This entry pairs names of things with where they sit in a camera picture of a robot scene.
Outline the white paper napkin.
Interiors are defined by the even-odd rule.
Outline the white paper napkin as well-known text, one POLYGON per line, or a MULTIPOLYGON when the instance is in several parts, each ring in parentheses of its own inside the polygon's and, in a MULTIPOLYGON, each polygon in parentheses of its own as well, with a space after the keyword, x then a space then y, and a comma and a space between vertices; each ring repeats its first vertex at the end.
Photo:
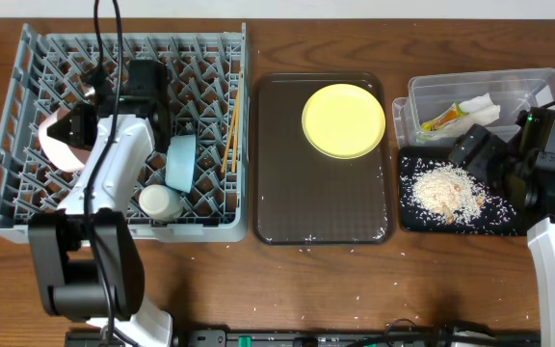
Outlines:
POLYGON ((440 131, 464 133, 472 125, 488 125, 499 119, 501 107, 491 101, 488 93, 457 103, 467 116, 449 123, 440 131))

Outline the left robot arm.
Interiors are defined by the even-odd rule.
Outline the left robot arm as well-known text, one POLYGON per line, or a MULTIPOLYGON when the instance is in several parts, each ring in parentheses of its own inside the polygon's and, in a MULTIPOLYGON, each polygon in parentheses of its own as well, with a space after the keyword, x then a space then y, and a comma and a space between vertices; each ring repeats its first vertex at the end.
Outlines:
POLYGON ((43 309, 100 328, 100 346, 171 346, 172 317, 145 295, 145 272, 127 209, 146 159, 172 135, 168 69, 132 60, 110 92, 79 102, 46 129, 48 137, 89 152, 75 185, 51 213, 28 223, 43 309))

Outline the white pink bowl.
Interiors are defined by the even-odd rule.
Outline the white pink bowl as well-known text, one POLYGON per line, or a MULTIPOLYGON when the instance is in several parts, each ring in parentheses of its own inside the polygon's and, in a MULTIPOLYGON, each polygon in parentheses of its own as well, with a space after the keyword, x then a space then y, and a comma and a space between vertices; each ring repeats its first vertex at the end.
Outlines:
POLYGON ((59 170, 66 173, 82 171, 90 157, 87 150, 70 147, 67 144, 51 138, 47 129, 57 120, 62 119, 68 110, 58 109, 48 116, 39 126, 40 147, 47 159, 59 170))

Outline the wooden chopstick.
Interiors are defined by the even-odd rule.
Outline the wooden chopstick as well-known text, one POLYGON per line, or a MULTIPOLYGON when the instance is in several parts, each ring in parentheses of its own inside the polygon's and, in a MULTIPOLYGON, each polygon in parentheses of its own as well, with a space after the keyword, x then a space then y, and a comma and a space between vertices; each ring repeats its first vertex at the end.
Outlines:
POLYGON ((238 88, 237 88, 237 95, 235 98, 235 108, 234 108, 234 114, 233 114, 233 120, 234 123, 232 125, 232 149, 233 149, 233 153, 232 153, 232 161, 231 161, 231 172, 232 173, 236 173, 236 166, 237 166, 237 155, 238 155, 238 126, 239 126, 239 115, 240 115, 240 99, 242 96, 242 84, 243 84, 244 80, 243 80, 243 74, 242 71, 239 72, 238 75, 238 88))
POLYGON ((241 87, 241 81, 242 81, 242 73, 241 71, 238 74, 238 79, 237 79, 237 94, 235 96, 235 103, 234 103, 234 107, 233 107, 233 111, 231 113, 231 118, 230 118, 230 123, 229 123, 229 127, 228 127, 228 133, 227 133, 227 137, 226 137, 226 144, 225 144, 225 153, 224 153, 224 158, 223 158, 223 163, 221 166, 221 172, 222 174, 225 174, 227 171, 227 161, 228 161, 228 154, 229 154, 229 149, 230 149, 230 145, 232 142, 232 136, 233 136, 233 132, 234 132, 234 127, 235 127, 235 122, 237 120, 238 117, 238 102, 239 102, 239 98, 240 98, 240 87, 241 87))

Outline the light blue bowl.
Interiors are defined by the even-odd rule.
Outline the light blue bowl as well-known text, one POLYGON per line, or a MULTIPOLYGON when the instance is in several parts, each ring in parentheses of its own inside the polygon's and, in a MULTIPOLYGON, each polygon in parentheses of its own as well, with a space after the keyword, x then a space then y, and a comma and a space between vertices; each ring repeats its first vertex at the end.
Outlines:
POLYGON ((166 185, 183 193, 189 193, 194 182, 196 156, 197 137, 195 135, 172 137, 167 152, 166 185))

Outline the green orange snack wrapper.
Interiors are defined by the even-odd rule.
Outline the green orange snack wrapper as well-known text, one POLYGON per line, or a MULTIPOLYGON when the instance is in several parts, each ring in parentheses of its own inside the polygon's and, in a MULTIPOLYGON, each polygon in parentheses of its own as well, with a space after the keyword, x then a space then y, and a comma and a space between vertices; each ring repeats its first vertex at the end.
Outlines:
POLYGON ((460 108, 457 102, 454 102, 444 113, 432 120, 422 123, 421 127, 425 131, 438 131, 449 123, 465 116, 467 116, 467 113, 460 108))

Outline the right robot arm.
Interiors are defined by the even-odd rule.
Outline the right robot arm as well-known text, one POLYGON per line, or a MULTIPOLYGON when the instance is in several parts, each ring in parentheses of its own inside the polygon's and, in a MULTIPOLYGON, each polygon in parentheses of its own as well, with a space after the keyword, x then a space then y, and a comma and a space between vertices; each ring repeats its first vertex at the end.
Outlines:
POLYGON ((448 158, 517 209, 536 269, 542 345, 555 346, 555 110, 534 107, 516 123, 508 142, 472 125, 448 158))

